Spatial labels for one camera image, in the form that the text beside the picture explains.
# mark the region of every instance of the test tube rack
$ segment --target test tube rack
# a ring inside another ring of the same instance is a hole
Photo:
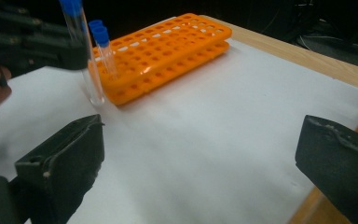
[[[224,53],[231,29],[186,13],[111,40],[118,78],[97,62],[105,96],[124,105]]]

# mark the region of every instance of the clear test tube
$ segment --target clear test tube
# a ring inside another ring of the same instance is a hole
[[[106,69],[106,72],[111,75],[113,79],[118,79],[118,73],[115,64],[115,53],[109,46],[109,34],[106,27],[99,25],[91,28],[95,43],[101,55],[101,60]]]
[[[104,102],[103,88],[95,62],[92,44],[87,26],[86,16],[81,0],[60,0],[63,16],[72,40],[81,41],[86,46],[88,64],[82,69],[83,78],[89,92],[89,100],[93,105],[102,105]]]

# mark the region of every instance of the test tube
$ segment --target test tube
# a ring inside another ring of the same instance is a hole
[[[92,27],[91,25],[91,32],[94,36],[94,40],[97,44],[106,72],[111,75],[113,79],[118,79],[118,72],[114,58],[115,53],[109,46],[109,34],[107,33],[106,27],[102,25]]]
[[[86,46],[87,52],[85,53],[88,55],[88,64],[85,64],[82,73],[89,92],[89,100],[93,105],[102,105],[104,102],[103,88],[92,52],[91,38],[82,0],[60,0],[60,3],[72,40],[81,41]]]

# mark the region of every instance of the white table surface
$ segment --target white table surface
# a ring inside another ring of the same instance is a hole
[[[69,223],[286,223],[312,183],[296,168],[305,115],[355,129],[358,89],[229,39],[221,57],[121,107],[81,73],[9,81],[0,175],[67,123],[102,115],[105,161]]]

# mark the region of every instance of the blue cap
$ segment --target blue cap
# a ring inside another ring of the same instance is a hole
[[[92,35],[94,36],[95,42],[105,48],[109,45],[109,34],[107,33],[107,29],[104,26],[98,26],[91,30]]]
[[[93,20],[93,21],[89,21],[89,28],[92,30],[96,27],[99,26],[103,26],[103,21],[102,20]]]
[[[79,16],[81,14],[82,0],[60,0],[62,11],[69,16]]]

